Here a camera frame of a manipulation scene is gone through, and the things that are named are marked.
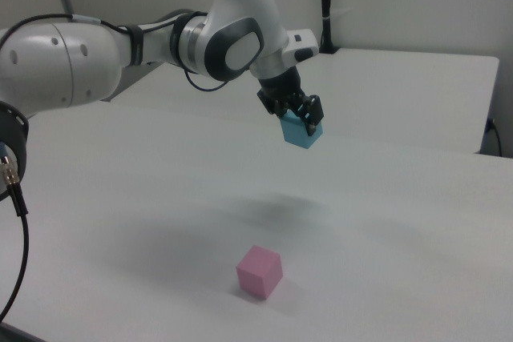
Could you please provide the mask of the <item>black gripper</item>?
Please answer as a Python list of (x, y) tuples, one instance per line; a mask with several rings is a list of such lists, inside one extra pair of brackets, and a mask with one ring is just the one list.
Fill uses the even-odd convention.
[(323, 119), (323, 109), (318, 95), (307, 95), (301, 89), (301, 77), (297, 68), (289, 68), (274, 78), (258, 79), (259, 100), (271, 115), (281, 119), (287, 111), (305, 125), (308, 136), (313, 136)]

